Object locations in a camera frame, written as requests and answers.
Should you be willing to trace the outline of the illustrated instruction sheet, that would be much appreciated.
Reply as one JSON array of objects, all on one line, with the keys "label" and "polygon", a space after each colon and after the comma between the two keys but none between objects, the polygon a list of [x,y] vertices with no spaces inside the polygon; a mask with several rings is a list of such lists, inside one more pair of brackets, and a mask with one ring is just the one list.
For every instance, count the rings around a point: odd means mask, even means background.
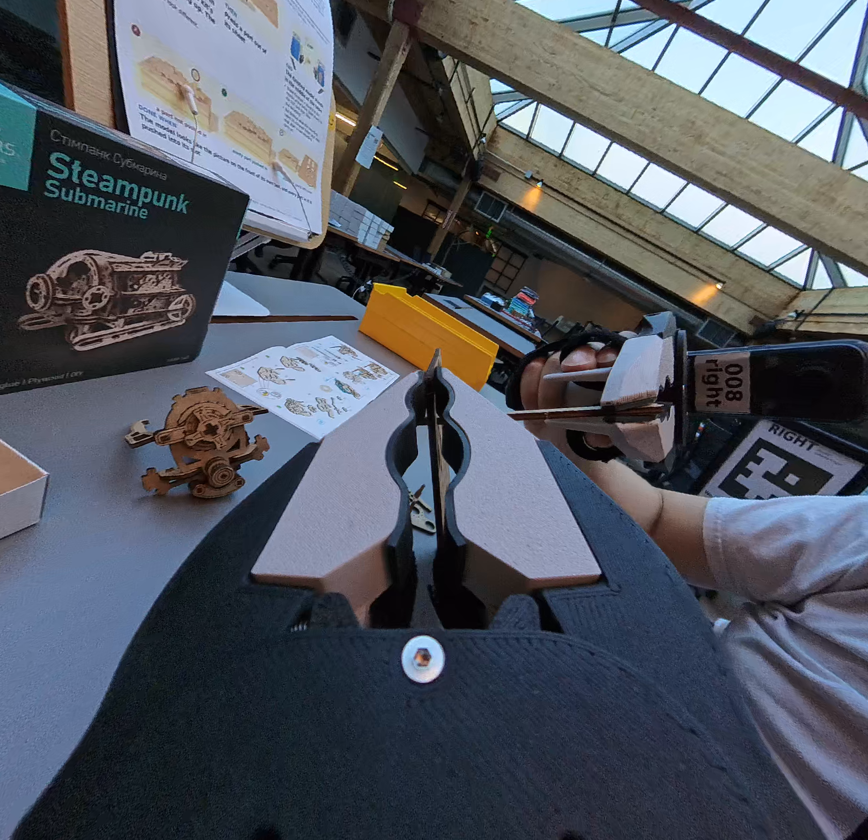
[{"label": "illustrated instruction sheet", "polygon": [[249,197],[245,224],[305,244],[331,182],[329,0],[111,0],[128,133]]}]

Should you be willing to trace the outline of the wooden model assembly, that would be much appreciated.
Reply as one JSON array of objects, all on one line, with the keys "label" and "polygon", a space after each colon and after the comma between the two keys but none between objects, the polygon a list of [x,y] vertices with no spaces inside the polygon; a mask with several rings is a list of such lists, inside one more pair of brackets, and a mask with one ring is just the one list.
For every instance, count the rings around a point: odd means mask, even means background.
[{"label": "wooden model assembly", "polygon": [[246,426],[267,409],[234,403],[221,388],[198,387],[173,397],[165,425],[156,432],[146,420],[134,422],[125,435],[131,448],[167,446],[175,460],[171,469],[149,468],[142,476],[146,491],[166,496],[187,485],[193,497],[227,497],[245,485],[240,466],[261,460],[270,445],[264,436],[251,440]]}]

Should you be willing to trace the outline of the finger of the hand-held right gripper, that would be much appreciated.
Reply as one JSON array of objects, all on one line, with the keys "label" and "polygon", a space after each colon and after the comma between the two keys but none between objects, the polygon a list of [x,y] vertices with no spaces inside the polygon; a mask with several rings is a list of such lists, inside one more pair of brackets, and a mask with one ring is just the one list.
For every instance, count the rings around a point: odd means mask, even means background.
[{"label": "finger of the hand-held right gripper", "polygon": [[606,430],[602,434],[627,458],[660,463],[675,445],[676,422],[673,417],[639,419],[628,416],[604,424]]},{"label": "finger of the hand-held right gripper", "polygon": [[675,382],[675,336],[629,338],[610,368],[600,405],[622,407],[656,401]]}]

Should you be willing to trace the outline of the person's white shirt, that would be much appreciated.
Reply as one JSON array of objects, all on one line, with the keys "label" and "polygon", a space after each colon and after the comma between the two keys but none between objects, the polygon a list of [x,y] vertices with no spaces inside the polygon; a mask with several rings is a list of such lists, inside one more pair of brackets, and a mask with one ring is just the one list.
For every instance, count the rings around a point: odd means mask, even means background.
[{"label": "person's white shirt", "polygon": [[866,838],[866,498],[715,498],[703,530],[765,745],[827,838]]}]

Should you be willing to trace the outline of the black model kit box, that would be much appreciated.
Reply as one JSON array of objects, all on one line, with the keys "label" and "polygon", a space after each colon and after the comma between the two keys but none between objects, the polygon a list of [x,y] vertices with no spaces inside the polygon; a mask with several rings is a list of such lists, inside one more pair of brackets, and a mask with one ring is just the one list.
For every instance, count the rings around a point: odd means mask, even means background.
[{"label": "black model kit box", "polygon": [[2,394],[196,358],[248,195],[5,84],[1,139]]}]

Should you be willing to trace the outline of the grey desk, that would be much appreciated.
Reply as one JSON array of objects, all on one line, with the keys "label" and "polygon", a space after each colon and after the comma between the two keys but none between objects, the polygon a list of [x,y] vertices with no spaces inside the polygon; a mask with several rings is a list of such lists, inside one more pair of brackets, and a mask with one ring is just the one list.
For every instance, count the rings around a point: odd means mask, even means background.
[{"label": "grey desk", "polygon": [[230,280],[279,316],[343,321],[215,324],[191,362],[2,396],[2,440],[49,473],[38,524],[2,539],[1,834],[9,838],[88,728],[127,645],[198,542],[301,448],[309,435],[274,415],[251,434],[270,450],[242,469],[245,486],[201,501],[147,494],[165,449],[129,448],[129,426],[161,427],[172,397],[216,381],[208,371],[270,346],[334,336],[399,377],[413,365],[359,334],[360,309],[325,288]]}]

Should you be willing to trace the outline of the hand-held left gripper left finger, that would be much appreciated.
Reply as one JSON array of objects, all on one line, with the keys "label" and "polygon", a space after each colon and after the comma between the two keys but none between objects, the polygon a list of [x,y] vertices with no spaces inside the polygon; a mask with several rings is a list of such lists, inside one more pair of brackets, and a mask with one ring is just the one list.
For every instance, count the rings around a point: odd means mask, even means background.
[{"label": "hand-held left gripper left finger", "polygon": [[321,441],[253,565],[258,583],[341,594],[359,622],[408,627],[418,585],[404,474],[425,378],[391,385]]}]

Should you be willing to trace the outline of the person's right forearm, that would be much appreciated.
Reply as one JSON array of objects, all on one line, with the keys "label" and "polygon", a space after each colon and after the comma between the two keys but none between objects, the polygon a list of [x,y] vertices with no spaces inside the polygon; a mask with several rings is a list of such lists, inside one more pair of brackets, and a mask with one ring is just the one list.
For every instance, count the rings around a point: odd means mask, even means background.
[{"label": "person's right forearm", "polygon": [[716,588],[704,541],[709,499],[656,488],[619,462],[579,457],[574,462],[642,527],[689,584]]}]

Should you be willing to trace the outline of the white cardboard box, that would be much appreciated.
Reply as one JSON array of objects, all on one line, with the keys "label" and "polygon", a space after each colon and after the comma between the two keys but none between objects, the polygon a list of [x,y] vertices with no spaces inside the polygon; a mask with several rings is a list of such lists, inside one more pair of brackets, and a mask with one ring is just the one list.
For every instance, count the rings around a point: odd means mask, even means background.
[{"label": "white cardboard box", "polygon": [[1,442],[1,538],[38,523],[48,482],[46,470]]}]

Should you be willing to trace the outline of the thin wooden piece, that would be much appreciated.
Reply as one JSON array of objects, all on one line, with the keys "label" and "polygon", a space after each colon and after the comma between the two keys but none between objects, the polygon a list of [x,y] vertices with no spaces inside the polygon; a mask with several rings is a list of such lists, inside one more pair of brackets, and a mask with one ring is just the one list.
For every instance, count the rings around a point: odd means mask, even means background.
[{"label": "thin wooden piece", "polygon": [[672,416],[668,404],[639,404],[634,407],[617,409],[613,405],[589,407],[558,408],[552,410],[532,410],[507,412],[509,418],[519,422],[652,422],[665,421]]}]

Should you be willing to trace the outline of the folded instruction leaflet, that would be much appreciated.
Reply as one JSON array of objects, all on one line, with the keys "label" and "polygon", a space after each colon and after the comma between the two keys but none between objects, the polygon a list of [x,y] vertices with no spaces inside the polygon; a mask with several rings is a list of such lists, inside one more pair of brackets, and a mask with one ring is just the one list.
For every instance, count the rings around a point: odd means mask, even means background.
[{"label": "folded instruction leaflet", "polygon": [[269,347],[208,375],[317,440],[361,412],[399,378],[333,336]]}]

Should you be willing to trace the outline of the person's right hand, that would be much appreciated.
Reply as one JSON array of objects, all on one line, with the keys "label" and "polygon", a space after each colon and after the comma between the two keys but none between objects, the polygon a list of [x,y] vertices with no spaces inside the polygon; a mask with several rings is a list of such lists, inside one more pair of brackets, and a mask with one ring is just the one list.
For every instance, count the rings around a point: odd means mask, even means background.
[{"label": "person's right hand", "polygon": [[[614,347],[595,349],[596,344],[574,349],[564,359],[558,353],[537,357],[528,363],[519,382],[519,396],[525,410],[553,410],[565,405],[566,383],[546,379],[557,372],[588,371],[612,366],[617,355]],[[617,460],[609,462],[589,461],[575,454],[567,442],[566,431],[553,423],[526,422],[525,429],[541,441],[553,444],[588,477],[602,486],[605,480],[615,481],[635,478],[629,467]]]}]

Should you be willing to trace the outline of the long grey workbench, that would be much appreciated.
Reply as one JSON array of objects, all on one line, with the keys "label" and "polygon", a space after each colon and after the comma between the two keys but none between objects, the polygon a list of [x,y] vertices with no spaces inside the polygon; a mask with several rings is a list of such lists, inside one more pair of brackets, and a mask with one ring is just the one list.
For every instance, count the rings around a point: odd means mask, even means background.
[{"label": "long grey workbench", "polygon": [[460,298],[426,293],[422,297],[494,342],[498,351],[509,357],[524,357],[542,344],[541,338],[470,296]]}]

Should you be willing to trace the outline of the yellow plastic bin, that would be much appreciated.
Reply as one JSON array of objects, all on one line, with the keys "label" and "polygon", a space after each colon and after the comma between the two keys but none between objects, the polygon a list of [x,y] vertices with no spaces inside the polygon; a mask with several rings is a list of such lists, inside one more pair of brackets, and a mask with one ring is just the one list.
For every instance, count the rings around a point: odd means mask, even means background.
[{"label": "yellow plastic bin", "polygon": [[441,363],[472,389],[486,385],[497,345],[469,325],[400,286],[373,285],[359,331],[425,370],[440,350]]}]

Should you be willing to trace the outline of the wooden clipboard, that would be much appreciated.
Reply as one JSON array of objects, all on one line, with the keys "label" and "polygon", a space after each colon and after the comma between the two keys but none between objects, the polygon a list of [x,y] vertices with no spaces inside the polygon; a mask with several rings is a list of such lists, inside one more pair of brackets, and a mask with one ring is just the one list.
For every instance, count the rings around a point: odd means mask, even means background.
[{"label": "wooden clipboard", "polygon": [[[65,106],[111,130],[127,130],[122,91],[112,69],[111,0],[57,0]],[[273,218],[250,213],[242,229],[300,249],[320,247],[326,238],[331,202],[331,174],[336,137],[335,100],[331,100],[325,163],[322,168],[322,224],[308,240],[293,238]]]}]

